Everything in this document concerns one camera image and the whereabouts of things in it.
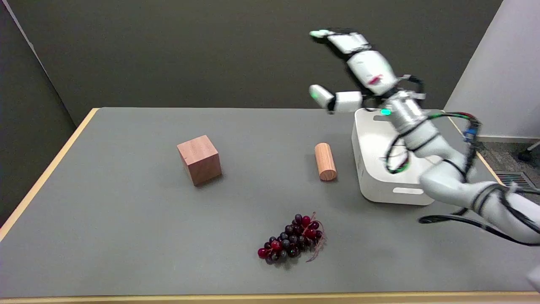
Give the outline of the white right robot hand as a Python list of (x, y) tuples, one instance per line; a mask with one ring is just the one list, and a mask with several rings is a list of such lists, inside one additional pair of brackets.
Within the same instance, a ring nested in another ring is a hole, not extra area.
[(346, 28), (324, 28), (312, 30), (309, 36), (324, 44), (345, 66), (357, 85), (355, 92), (332, 92), (322, 85), (309, 87), (309, 95), (327, 112), (355, 112), (364, 108), (367, 98), (382, 100), (396, 92), (399, 82), (388, 60), (375, 50), (366, 38), (355, 30)]

